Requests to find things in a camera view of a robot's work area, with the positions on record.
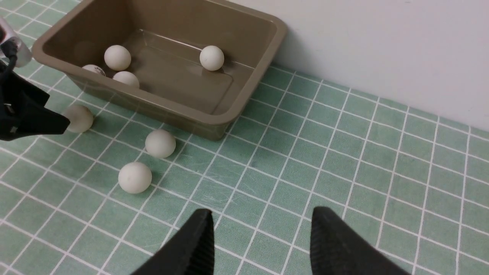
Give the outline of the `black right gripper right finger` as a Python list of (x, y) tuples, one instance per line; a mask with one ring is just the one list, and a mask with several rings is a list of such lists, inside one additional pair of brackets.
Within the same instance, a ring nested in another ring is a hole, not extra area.
[(407, 275), (328, 207), (311, 218), (310, 262), (313, 275)]

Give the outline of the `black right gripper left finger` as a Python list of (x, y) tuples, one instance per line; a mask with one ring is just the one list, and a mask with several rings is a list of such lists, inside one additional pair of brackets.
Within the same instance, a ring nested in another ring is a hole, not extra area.
[(212, 211), (197, 209), (184, 225), (133, 275), (213, 275), (215, 267)]

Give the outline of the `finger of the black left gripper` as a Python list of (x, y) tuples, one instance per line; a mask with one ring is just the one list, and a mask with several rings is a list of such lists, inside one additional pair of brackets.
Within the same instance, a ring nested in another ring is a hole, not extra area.
[(1, 84), (0, 139), (63, 134), (70, 121), (45, 107), (50, 95), (16, 73)]

